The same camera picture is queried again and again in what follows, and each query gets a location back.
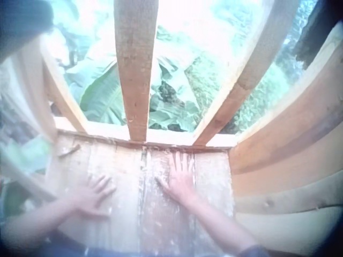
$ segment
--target wooden floor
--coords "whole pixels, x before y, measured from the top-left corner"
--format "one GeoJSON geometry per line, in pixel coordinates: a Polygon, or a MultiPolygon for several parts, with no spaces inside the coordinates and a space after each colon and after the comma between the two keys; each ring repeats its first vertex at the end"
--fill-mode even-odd
{"type": "MultiPolygon", "coordinates": [[[[57,153],[80,144],[81,148],[63,158],[53,158],[46,184],[63,195],[87,174],[113,177],[116,193],[101,206],[111,209],[106,221],[75,217],[61,230],[88,246],[122,252],[145,252],[198,256],[220,253],[195,217],[165,196],[156,175],[167,178],[166,150],[128,149],[112,142],[61,134],[57,153]]],[[[193,176],[199,194],[233,215],[233,196],[227,152],[187,153],[194,159],[193,176]]]]}

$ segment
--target hand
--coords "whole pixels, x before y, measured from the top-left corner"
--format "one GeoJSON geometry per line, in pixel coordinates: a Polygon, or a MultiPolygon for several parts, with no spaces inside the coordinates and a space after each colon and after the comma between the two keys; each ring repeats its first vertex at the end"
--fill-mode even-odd
{"type": "Polygon", "coordinates": [[[170,154],[169,165],[169,181],[165,182],[160,177],[156,177],[162,189],[171,198],[187,207],[196,198],[197,193],[193,187],[192,166],[193,160],[187,164],[187,154],[183,154],[183,162],[181,162],[180,152],[176,152],[176,160],[170,154]]]}
{"type": "Polygon", "coordinates": [[[70,204],[86,216],[109,217],[108,212],[98,210],[98,207],[104,199],[116,190],[113,186],[108,187],[110,180],[111,178],[105,175],[99,178],[90,176],[85,185],[68,191],[67,199],[70,201],[70,204]]]}

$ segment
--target wooden structure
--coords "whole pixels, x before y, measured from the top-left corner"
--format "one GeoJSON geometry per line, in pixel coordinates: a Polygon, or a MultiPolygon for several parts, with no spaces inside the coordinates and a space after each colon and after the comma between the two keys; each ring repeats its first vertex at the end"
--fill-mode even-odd
{"type": "Polygon", "coordinates": [[[167,199],[154,182],[155,175],[168,173],[168,153],[181,151],[195,160],[200,194],[234,216],[267,248],[300,255],[315,250],[343,211],[343,25],[330,32],[303,77],[273,110],[243,135],[217,134],[272,64],[298,7],[297,0],[265,2],[249,47],[195,133],[147,127],[157,0],[115,0],[127,126],[87,121],[44,43],[35,40],[20,50],[18,67],[26,75],[27,91],[44,84],[64,117],[54,118],[57,135],[45,133],[56,143],[56,154],[44,184],[28,182],[19,173],[16,179],[46,200],[63,194],[88,173],[107,173],[117,186],[102,206],[112,209],[110,220],[68,221],[61,230],[109,250],[219,253],[195,218],[167,199]],[[35,67],[29,63],[32,55],[35,67]],[[42,73],[42,81],[33,80],[34,69],[42,73]],[[76,145],[78,151],[58,157],[76,145]]]}

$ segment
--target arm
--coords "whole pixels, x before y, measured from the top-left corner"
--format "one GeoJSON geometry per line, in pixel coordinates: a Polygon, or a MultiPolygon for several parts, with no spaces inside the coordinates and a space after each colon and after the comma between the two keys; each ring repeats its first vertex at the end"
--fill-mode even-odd
{"type": "Polygon", "coordinates": [[[109,181],[110,178],[104,176],[90,179],[87,185],[71,190],[66,197],[9,221],[2,229],[1,240],[8,249],[27,252],[73,214],[108,216],[97,207],[114,191],[114,188],[106,189],[109,181]]]}
{"type": "Polygon", "coordinates": [[[202,199],[193,188],[192,164],[187,165],[187,156],[176,161],[170,157],[169,182],[157,178],[165,193],[194,214],[211,237],[225,252],[239,254],[251,246],[258,245],[255,239],[232,218],[211,206],[202,199]]]}

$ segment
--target right hand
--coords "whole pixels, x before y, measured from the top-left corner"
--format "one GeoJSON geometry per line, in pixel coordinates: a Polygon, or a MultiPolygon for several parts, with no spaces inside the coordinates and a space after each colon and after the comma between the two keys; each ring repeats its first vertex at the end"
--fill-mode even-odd
{"type": "Polygon", "coordinates": [[[175,161],[173,154],[170,154],[169,165],[169,181],[166,182],[160,177],[156,180],[161,185],[163,191],[171,198],[187,207],[197,197],[197,193],[193,187],[192,167],[194,161],[191,160],[187,164],[187,154],[183,154],[183,161],[181,162],[180,152],[176,152],[175,161]]]}

